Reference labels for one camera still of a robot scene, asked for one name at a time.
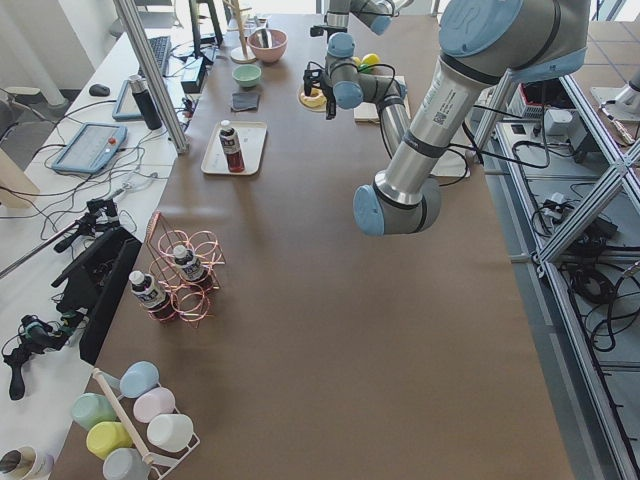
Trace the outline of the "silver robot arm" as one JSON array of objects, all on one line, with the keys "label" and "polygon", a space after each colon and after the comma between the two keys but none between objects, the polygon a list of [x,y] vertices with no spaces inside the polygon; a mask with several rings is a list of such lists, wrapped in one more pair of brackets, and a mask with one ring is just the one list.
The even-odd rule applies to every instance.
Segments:
[{"label": "silver robot arm", "polygon": [[334,33],[346,33],[351,15],[376,35],[382,35],[388,29],[391,20],[413,3],[413,0],[330,0],[324,14],[324,23],[312,26],[310,36],[321,37],[324,34],[331,36]]},{"label": "silver robot arm", "polygon": [[324,22],[325,64],[307,69],[304,89],[318,86],[326,116],[361,103],[376,107],[391,161],[353,199],[359,229],[370,236],[412,234],[436,220],[440,187],[431,172],[480,93],[510,73],[520,81],[558,78],[578,70],[585,58],[587,1],[452,1],[441,17],[440,54],[431,86],[414,115],[406,90],[394,77],[365,74],[353,60],[351,16],[381,35],[404,7],[402,1],[332,1]]}]

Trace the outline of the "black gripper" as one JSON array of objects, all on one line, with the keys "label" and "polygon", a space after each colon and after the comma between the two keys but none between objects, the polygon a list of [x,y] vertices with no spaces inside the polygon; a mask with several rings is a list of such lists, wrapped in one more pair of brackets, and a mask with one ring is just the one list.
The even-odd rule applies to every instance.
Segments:
[{"label": "black gripper", "polygon": [[328,37],[330,37],[331,35],[335,34],[335,33],[344,33],[345,32],[345,28],[344,27],[334,27],[334,26],[330,26],[330,25],[314,25],[310,27],[310,36],[311,37],[320,37],[324,34],[326,34]]},{"label": "black gripper", "polygon": [[303,73],[303,97],[314,97],[313,90],[318,89],[326,99],[325,119],[333,120],[336,116],[336,102],[332,87],[327,80],[326,69],[314,61],[309,61]]}]

